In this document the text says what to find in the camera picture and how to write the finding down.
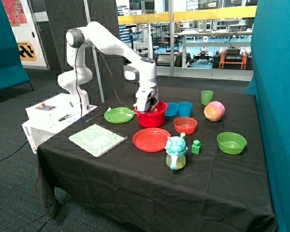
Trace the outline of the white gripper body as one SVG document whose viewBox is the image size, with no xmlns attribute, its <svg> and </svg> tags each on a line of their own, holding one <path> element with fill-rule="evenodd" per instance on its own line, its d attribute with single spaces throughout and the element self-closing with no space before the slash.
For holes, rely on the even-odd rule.
<svg viewBox="0 0 290 232">
<path fill-rule="evenodd" d="M 135 96 L 138 112 L 147 112 L 155 108 L 159 102 L 159 92 L 156 87 L 139 87 Z"/>
</svg>

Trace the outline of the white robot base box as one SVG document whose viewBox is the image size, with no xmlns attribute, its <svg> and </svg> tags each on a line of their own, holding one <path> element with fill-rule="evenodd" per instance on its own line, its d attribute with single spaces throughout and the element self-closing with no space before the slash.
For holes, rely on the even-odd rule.
<svg viewBox="0 0 290 232">
<path fill-rule="evenodd" d="M 95 105 L 84 107 L 85 111 L 81 113 L 79 104 L 73 102 L 70 94 L 60 93 L 26 108 L 29 119 L 22 128 L 32 152 L 37 153 L 39 145 L 97 108 Z"/>
</svg>

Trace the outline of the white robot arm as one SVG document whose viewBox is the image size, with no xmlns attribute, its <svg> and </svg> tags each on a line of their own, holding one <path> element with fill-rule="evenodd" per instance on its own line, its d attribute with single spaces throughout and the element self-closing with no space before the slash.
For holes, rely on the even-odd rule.
<svg viewBox="0 0 290 232">
<path fill-rule="evenodd" d="M 66 40 L 67 62 L 73 69 L 60 74 L 58 83 L 71 94 L 72 105 L 81 114 L 90 112 L 87 92 L 80 88 L 80 85 L 92 79 L 92 72 L 85 65 L 87 46 L 95 47 L 103 54 L 122 56 L 130 61 L 124 75 L 127 80 L 136 80 L 139 83 L 136 93 L 137 111 L 143 113 L 153 111 L 157 107 L 159 92 L 154 59 L 138 55 L 98 22 L 90 22 L 85 27 L 68 30 Z"/>
</svg>

